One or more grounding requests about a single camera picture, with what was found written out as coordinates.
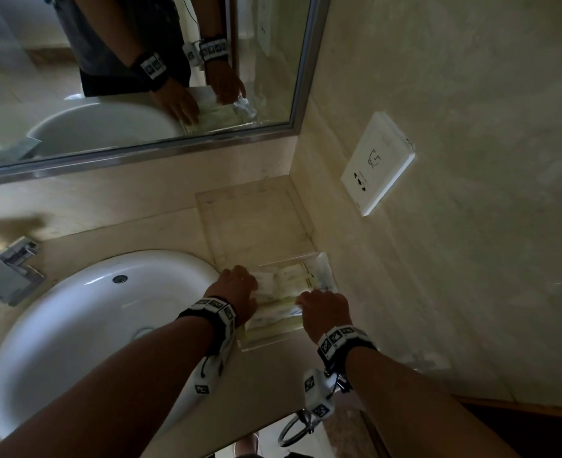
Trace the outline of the person's left hand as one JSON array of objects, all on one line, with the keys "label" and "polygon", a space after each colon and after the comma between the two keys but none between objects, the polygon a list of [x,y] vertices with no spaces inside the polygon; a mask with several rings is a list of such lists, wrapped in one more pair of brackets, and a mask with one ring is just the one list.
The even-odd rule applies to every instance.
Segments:
[{"label": "person's left hand", "polygon": [[204,298],[215,298],[229,303],[236,313],[236,327],[243,326],[257,311],[257,301],[252,293],[258,282],[245,267],[224,269],[217,281],[204,293]]}]

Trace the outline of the person's right hand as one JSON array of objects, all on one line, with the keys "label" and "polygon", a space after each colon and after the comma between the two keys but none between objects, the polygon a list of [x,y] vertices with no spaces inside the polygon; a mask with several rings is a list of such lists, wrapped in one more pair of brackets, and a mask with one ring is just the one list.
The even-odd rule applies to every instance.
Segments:
[{"label": "person's right hand", "polygon": [[335,302],[326,306],[301,307],[303,328],[315,344],[332,328],[353,324],[348,300],[343,294],[336,295]]}]

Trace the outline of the white toiletry packet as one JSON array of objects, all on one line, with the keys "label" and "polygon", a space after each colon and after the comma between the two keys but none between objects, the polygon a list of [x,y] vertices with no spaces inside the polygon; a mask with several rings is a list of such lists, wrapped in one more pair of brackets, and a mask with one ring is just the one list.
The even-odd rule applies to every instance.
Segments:
[{"label": "white toiletry packet", "polygon": [[269,304],[276,300],[276,274],[274,272],[252,272],[256,279],[257,289],[252,292],[252,296],[259,304]]}]

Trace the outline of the person's right forearm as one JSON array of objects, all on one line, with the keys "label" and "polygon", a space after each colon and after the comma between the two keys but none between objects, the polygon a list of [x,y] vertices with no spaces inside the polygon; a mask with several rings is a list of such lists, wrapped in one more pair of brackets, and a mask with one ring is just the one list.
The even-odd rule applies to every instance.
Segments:
[{"label": "person's right forearm", "polygon": [[351,349],[346,374],[392,458],[521,458],[437,384],[374,349]]}]

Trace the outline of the person's left forearm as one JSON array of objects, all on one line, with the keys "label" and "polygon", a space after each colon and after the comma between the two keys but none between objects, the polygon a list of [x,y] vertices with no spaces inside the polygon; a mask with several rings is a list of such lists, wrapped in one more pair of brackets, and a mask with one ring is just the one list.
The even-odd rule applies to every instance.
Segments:
[{"label": "person's left forearm", "polygon": [[214,340],[181,317],[130,343],[0,442],[0,458],[139,458]]}]

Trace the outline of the pale yellow toiletry packet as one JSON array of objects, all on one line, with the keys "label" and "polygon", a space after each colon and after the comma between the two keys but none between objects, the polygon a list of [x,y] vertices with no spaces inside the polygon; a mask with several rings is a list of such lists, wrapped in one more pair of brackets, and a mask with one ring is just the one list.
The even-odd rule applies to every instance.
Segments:
[{"label": "pale yellow toiletry packet", "polygon": [[246,324],[247,330],[270,328],[280,323],[298,323],[301,307],[296,298],[306,291],[337,292],[327,255],[316,253],[258,267],[252,272],[274,272],[276,274],[276,300],[263,305],[257,302],[255,315]]}]

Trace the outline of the black left wrist tracker band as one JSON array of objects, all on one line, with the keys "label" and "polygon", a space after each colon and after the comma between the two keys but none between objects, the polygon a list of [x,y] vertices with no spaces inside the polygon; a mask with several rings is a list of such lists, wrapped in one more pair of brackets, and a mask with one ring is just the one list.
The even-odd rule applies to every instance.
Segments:
[{"label": "black left wrist tracker band", "polygon": [[209,297],[195,302],[182,311],[178,318],[188,316],[206,319],[214,330],[212,345],[187,382],[190,394],[207,396],[215,391],[231,354],[236,335],[236,313],[234,307],[225,300]]}]

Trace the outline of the black wrist tracker band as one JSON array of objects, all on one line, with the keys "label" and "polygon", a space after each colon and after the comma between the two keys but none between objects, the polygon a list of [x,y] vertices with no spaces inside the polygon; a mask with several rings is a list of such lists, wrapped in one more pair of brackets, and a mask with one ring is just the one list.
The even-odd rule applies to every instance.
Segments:
[{"label": "black wrist tracker band", "polygon": [[353,348],[377,350],[368,335],[353,325],[334,326],[319,339],[317,354],[324,369],[309,369],[303,377],[305,415],[309,424],[328,419],[335,410],[336,392],[350,393],[353,386],[348,380],[346,359]]},{"label": "black wrist tracker band", "polygon": [[225,300],[209,297],[195,302],[182,311],[178,318],[188,316],[206,319],[214,330],[212,345],[187,382],[190,394],[207,396],[215,391],[231,354],[236,335],[236,313],[234,307]]}]

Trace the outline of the clear acrylic tray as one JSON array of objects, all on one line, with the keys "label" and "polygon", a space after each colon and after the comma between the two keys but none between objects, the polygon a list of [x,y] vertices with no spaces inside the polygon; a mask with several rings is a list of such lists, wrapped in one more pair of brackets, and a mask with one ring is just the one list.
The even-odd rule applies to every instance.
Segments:
[{"label": "clear acrylic tray", "polygon": [[[276,262],[324,253],[315,248],[314,225],[288,176],[201,192],[195,199],[213,262],[220,271],[239,264],[250,273]],[[246,352],[292,338],[300,330],[301,316],[298,323],[267,329],[247,330],[245,324],[237,342]]]}]

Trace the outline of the black right wrist tracker band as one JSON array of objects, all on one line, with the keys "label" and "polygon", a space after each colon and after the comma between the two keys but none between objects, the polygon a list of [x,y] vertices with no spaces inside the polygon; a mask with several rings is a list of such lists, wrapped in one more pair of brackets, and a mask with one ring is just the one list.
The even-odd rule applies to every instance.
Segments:
[{"label": "black right wrist tracker band", "polygon": [[328,419],[335,410],[336,392],[350,393],[353,386],[348,380],[346,359],[353,348],[377,350],[368,335],[353,325],[334,326],[319,339],[317,354],[324,369],[309,369],[303,377],[305,415],[309,424]]}]

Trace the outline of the white round sink basin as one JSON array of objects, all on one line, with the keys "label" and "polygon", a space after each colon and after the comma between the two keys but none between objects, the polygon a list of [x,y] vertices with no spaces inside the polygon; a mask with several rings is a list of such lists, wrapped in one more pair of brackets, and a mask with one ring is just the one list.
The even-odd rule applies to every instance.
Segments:
[{"label": "white round sink basin", "polygon": [[146,250],[100,261],[48,290],[0,348],[0,439],[112,354],[174,321],[218,275],[191,254]]}]

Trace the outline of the chrome square faucet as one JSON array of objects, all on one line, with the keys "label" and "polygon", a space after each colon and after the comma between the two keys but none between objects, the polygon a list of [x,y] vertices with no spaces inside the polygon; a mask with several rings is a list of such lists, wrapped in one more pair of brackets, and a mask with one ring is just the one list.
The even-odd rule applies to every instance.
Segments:
[{"label": "chrome square faucet", "polygon": [[0,251],[0,302],[15,307],[43,283],[44,275],[26,264],[37,251],[38,244],[27,237]]}]

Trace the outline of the white wall power socket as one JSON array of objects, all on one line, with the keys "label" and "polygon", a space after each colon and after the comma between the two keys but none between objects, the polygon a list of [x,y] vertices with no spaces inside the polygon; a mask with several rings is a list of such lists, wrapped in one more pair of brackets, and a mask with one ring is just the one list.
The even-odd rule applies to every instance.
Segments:
[{"label": "white wall power socket", "polygon": [[341,182],[361,216],[370,215],[415,159],[414,145],[385,112],[375,112]]}]

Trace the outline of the metal framed wall mirror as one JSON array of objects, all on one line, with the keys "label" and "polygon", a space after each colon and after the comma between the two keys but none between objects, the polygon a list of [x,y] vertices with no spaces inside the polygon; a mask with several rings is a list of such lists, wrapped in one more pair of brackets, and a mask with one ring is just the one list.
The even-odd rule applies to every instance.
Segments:
[{"label": "metal framed wall mirror", "polygon": [[331,0],[116,1],[140,80],[104,7],[0,0],[0,185],[299,133]]}]

